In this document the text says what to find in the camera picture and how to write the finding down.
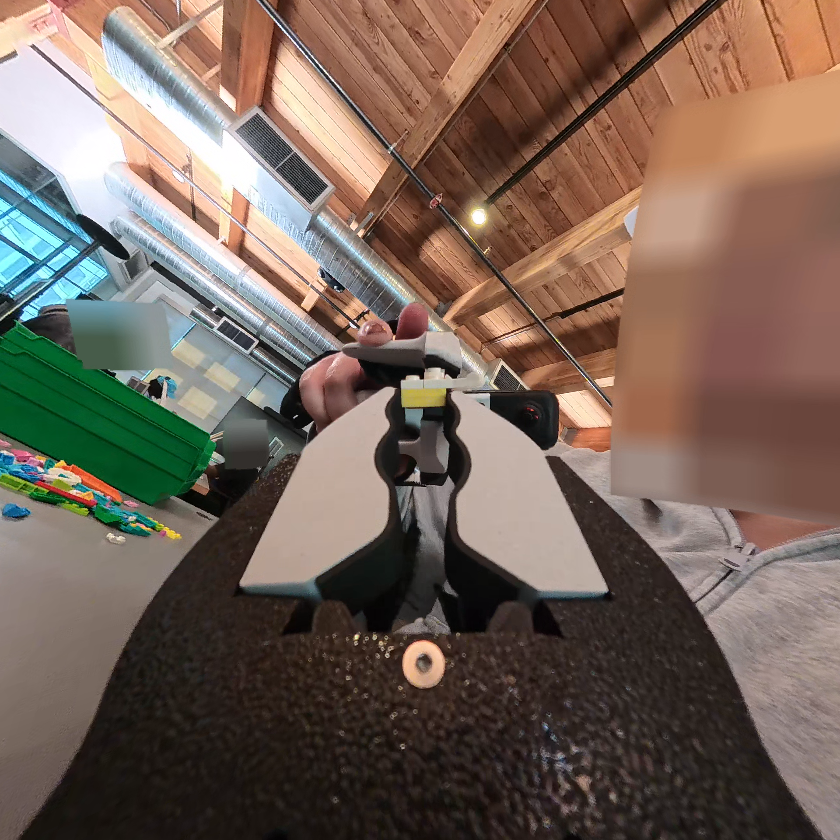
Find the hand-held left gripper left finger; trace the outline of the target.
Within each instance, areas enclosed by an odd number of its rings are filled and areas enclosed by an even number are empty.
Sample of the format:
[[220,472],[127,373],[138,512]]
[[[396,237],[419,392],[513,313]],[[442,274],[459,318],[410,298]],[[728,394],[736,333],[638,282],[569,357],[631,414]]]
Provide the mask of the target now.
[[240,589],[307,601],[375,601],[399,580],[403,525],[394,478],[401,399],[385,387],[304,448]]

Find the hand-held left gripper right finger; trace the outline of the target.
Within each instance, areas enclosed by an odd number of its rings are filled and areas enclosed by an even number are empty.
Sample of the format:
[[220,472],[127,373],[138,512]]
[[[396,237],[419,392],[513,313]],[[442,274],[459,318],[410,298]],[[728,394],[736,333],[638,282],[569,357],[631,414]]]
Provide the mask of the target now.
[[540,446],[451,395],[448,583],[465,601],[601,599],[607,582]]

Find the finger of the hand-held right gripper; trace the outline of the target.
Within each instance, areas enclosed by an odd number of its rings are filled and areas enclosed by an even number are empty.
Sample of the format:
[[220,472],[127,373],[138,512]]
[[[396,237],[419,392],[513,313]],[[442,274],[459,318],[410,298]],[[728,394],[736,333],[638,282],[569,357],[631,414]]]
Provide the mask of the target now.
[[412,483],[417,472],[420,487],[442,487],[448,480],[449,442],[445,435],[443,406],[403,408],[403,424],[399,437],[400,472],[398,487]]
[[463,372],[460,341],[453,332],[427,331],[425,335],[425,380],[455,380]]

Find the yellow lego brick assembly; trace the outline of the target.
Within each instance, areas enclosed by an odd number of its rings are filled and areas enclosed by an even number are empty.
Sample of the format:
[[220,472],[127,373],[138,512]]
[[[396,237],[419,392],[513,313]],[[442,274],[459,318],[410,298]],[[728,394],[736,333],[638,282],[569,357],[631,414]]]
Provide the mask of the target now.
[[405,409],[443,407],[449,393],[479,391],[485,384],[485,377],[480,373],[452,376],[442,367],[431,367],[422,374],[410,374],[402,379],[401,405]]

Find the orange lego plate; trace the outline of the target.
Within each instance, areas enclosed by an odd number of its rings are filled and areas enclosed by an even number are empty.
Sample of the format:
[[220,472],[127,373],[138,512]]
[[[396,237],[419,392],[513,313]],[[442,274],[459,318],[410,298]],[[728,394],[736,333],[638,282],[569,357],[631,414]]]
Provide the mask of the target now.
[[77,465],[68,465],[66,468],[69,470],[69,472],[72,472],[73,474],[78,476],[81,479],[81,482],[86,487],[89,487],[91,488],[91,490],[95,490],[96,492],[101,493],[103,496],[108,497],[111,501],[117,504],[123,503],[123,498],[119,490],[116,490],[108,483],[95,477],[93,474],[87,472],[81,467],[78,467]]

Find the pile of colourful lego bricks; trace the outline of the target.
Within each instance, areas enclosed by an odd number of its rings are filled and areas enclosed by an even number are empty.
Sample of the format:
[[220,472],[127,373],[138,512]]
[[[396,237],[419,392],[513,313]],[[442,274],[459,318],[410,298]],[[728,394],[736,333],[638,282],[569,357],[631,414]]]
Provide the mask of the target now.
[[143,514],[139,504],[122,495],[122,504],[85,486],[69,472],[64,460],[35,455],[1,442],[1,487],[32,503],[43,503],[90,518],[115,532],[139,538],[158,537],[176,542],[182,535],[156,518]]

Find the person's right hand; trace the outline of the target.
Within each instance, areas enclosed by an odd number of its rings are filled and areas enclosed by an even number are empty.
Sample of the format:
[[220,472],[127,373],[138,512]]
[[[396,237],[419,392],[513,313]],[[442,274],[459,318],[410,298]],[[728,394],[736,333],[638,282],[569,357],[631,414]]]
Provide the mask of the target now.
[[[369,318],[358,330],[355,341],[367,347],[379,347],[393,340],[414,339],[427,329],[427,310],[422,304],[413,302],[402,310],[394,323]],[[304,371],[299,391],[302,407],[312,419],[309,438],[380,389],[381,386],[364,373],[359,361],[343,352]]]

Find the black ceiling pipe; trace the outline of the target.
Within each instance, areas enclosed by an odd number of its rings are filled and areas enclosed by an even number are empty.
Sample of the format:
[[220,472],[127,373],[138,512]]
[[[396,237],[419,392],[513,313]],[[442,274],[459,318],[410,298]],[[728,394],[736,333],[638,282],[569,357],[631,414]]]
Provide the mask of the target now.
[[[312,66],[313,69],[324,79],[331,89],[338,95],[339,99],[350,108],[353,115],[358,118],[363,126],[373,135],[380,146],[390,155],[392,161],[396,162],[400,170],[408,176],[408,179],[416,186],[416,188],[428,200],[435,195],[431,189],[425,184],[421,177],[414,171],[414,168],[406,162],[405,159],[396,151],[395,147],[390,145],[386,137],[375,126],[375,124],[368,118],[364,111],[354,102],[350,95],[341,87],[341,85],[329,74],[324,65],[317,57],[310,51],[298,35],[292,30],[287,21],[280,16],[275,8],[270,6],[266,1],[258,1],[257,3],[262,10],[269,16],[272,23],[278,27],[279,31],[286,36],[295,48],[302,54],[303,58]],[[443,217],[443,219],[456,231],[456,233],[465,240],[467,245],[473,250],[479,260],[490,270],[491,274],[497,278],[500,284],[505,288],[507,294],[520,305],[520,307],[535,321],[541,331],[549,338],[554,346],[562,353],[562,356],[571,363],[573,369],[579,374],[587,386],[596,394],[601,401],[608,407],[613,408],[613,403],[603,389],[596,383],[595,379],[585,370],[585,368],[573,357],[572,353],[562,344],[560,339],[551,331],[549,325],[540,318],[535,310],[530,307],[522,294],[515,289],[511,281],[498,269],[498,267],[486,256],[478,243],[473,239],[471,234],[467,232],[466,228],[447,210],[447,208],[440,204],[436,209]]]

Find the black disc floor lamp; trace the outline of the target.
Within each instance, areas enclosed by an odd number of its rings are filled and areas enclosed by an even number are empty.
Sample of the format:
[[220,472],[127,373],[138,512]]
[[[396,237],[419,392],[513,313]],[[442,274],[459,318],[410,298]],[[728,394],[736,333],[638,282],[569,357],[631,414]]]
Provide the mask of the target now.
[[92,218],[84,214],[76,214],[75,221],[78,227],[83,231],[84,235],[91,240],[90,248],[104,249],[115,259],[121,261],[130,258],[130,252],[123,247],[117,238],[115,238],[106,228],[99,225]]

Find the large paned window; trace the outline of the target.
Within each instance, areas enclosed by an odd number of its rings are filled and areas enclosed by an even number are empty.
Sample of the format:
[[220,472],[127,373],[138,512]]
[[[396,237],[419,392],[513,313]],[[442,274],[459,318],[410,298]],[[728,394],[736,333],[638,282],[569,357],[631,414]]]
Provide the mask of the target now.
[[95,291],[112,277],[82,231],[57,178],[1,173],[2,316],[27,320],[48,305]]

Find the large duct vent grille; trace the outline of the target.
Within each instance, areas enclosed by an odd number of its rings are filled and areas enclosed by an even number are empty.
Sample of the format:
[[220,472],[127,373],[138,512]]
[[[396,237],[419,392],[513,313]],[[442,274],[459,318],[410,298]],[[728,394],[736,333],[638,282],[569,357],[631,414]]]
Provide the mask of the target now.
[[305,233],[334,192],[327,177],[258,107],[223,131],[222,164],[241,195],[293,233]]

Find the large silver ceiling duct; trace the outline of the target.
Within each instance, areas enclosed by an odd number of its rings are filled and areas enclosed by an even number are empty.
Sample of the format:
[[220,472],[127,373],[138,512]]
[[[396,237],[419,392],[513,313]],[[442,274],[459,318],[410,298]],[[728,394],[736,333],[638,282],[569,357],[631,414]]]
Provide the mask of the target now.
[[[110,75],[231,185],[223,173],[223,131],[241,116],[206,88],[129,7],[117,7],[106,16],[101,48]],[[331,210],[328,202],[305,233],[277,227],[381,319],[396,319],[413,301],[412,289]]]

